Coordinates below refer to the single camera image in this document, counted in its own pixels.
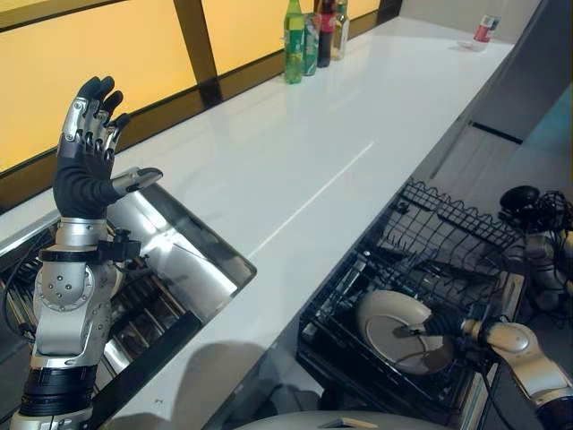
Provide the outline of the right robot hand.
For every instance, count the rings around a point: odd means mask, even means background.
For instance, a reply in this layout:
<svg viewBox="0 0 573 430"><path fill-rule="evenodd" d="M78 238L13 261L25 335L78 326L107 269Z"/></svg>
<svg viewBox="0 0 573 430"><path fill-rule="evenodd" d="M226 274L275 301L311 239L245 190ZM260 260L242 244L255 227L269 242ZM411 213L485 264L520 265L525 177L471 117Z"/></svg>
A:
<svg viewBox="0 0 573 430"><path fill-rule="evenodd" d="M422 323L397 327L392 331L392 334L398 339L414 336L457 337L462 333L462 324L464 320L465 318L459 314L436 313L431 314Z"/></svg>

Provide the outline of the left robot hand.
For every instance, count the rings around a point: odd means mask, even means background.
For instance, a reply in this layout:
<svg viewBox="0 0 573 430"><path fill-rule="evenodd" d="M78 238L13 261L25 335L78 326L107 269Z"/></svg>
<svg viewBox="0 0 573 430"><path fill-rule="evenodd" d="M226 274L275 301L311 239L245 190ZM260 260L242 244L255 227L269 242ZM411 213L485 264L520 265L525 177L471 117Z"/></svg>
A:
<svg viewBox="0 0 573 430"><path fill-rule="evenodd" d="M62 217L104 219L109 205L162 178L157 168L134 168L112 177L116 146L131 121L127 113L113 116L123 98L112 77L94 76L83 83L68 107L53 179L53 195Z"/></svg>

